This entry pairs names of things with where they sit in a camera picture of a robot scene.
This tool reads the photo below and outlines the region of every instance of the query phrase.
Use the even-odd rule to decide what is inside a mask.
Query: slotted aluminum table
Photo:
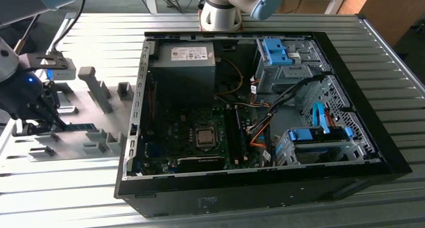
[[[83,14],[58,49],[95,67],[105,84],[135,82],[145,31],[194,31],[197,15]],[[66,19],[59,31],[69,24]],[[243,17],[246,31],[325,31],[408,162],[412,173],[346,199],[273,209],[145,219],[113,198],[118,158],[5,161],[0,139],[0,224],[69,227],[423,227],[425,89],[366,20],[350,15]]]

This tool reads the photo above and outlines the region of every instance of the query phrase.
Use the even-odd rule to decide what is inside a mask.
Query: barcode label
[[[267,153],[267,151],[263,151],[262,156],[267,161],[270,161],[271,155]]]
[[[257,94],[257,86],[250,86],[250,93],[253,93],[254,95]]]

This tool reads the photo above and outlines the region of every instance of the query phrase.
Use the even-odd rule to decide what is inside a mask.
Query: ram slot
[[[230,162],[237,165],[243,161],[242,144],[245,140],[241,140],[241,126],[237,119],[235,108],[227,107],[223,109],[223,124]]]

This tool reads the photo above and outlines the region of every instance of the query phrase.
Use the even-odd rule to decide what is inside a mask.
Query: blue plastic latch
[[[325,118],[325,107],[323,104],[319,102],[315,102],[313,105],[313,126],[321,126],[323,128],[323,132],[330,133]]]
[[[282,147],[283,147],[283,144],[279,144],[279,146],[277,147],[277,150],[275,150],[275,155],[278,154],[278,152],[282,149]]]
[[[289,139],[290,139],[290,141],[297,140],[297,137],[294,136],[293,131],[289,131],[287,134],[289,134]]]
[[[269,57],[270,65],[291,65],[291,59],[286,55],[286,47],[279,39],[263,39],[263,51]]]
[[[349,137],[349,138],[353,138],[354,133],[353,133],[351,128],[350,128],[350,127],[346,127],[343,130],[345,130],[345,133],[346,133],[347,137]]]
[[[46,79],[51,80],[51,70],[46,70]]]
[[[307,128],[303,129],[294,129],[293,130],[295,136],[297,136],[297,141],[301,140],[313,140],[311,132]]]

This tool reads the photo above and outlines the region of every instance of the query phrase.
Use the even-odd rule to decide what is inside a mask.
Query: power supply label
[[[178,60],[207,60],[206,47],[174,47],[171,61]]]

